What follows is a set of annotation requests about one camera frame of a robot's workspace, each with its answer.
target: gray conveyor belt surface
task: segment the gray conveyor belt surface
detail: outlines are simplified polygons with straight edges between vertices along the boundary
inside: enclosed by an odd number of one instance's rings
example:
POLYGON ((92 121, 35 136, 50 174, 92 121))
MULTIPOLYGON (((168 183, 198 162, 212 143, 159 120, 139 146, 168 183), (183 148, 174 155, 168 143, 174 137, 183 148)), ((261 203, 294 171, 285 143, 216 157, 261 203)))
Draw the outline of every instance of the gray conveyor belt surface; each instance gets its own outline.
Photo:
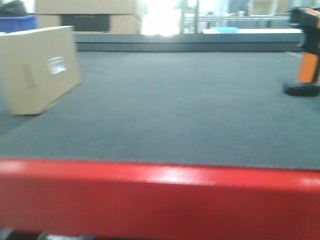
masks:
POLYGON ((39 116, 11 116, 0 95, 1 157, 320 169, 320 98, 282 93, 299 57, 78 57, 82 85, 39 116))

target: orange barcode scanner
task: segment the orange barcode scanner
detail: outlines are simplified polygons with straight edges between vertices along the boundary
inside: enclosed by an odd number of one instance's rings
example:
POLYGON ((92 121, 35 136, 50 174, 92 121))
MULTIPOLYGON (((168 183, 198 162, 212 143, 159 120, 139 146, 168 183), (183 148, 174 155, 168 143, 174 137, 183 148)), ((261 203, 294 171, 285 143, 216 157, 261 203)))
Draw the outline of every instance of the orange barcode scanner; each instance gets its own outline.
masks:
POLYGON ((297 7, 291 11, 290 26, 301 29, 304 38, 300 43, 303 59, 297 77, 298 83, 284 84, 283 91, 290 96, 316 97, 320 94, 320 10, 297 7))

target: blue object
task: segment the blue object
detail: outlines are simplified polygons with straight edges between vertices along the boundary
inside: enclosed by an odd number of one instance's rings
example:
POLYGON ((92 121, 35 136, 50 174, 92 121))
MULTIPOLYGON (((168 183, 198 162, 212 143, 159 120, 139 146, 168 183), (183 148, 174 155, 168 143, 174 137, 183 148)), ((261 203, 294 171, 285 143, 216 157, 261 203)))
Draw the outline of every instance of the blue object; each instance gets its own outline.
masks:
POLYGON ((239 31, 239 28, 233 26, 215 26, 210 28, 218 31, 221 34, 237 34, 239 31))
POLYGON ((0 17, 0 32, 12 33, 36 28, 37 21, 35 14, 17 17, 0 17))

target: barcode label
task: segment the barcode label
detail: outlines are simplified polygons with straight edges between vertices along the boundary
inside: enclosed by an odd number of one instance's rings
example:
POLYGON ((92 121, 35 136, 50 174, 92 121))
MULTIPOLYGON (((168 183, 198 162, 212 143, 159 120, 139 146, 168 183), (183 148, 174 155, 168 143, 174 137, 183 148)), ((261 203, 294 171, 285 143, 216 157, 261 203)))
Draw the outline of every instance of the barcode label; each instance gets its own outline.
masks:
POLYGON ((48 67, 51 75, 59 74, 67 70, 63 56, 58 56, 58 57, 49 59, 48 67))

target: red metal frame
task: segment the red metal frame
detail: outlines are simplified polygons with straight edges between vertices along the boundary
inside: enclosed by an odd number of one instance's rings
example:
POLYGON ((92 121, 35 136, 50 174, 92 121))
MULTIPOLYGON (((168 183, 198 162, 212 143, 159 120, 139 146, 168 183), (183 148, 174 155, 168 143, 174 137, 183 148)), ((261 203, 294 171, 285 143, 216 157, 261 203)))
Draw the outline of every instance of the red metal frame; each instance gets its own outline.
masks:
POLYGON ((158 240, 319 240, 320 172, 0 159, 0 227, 158 240))

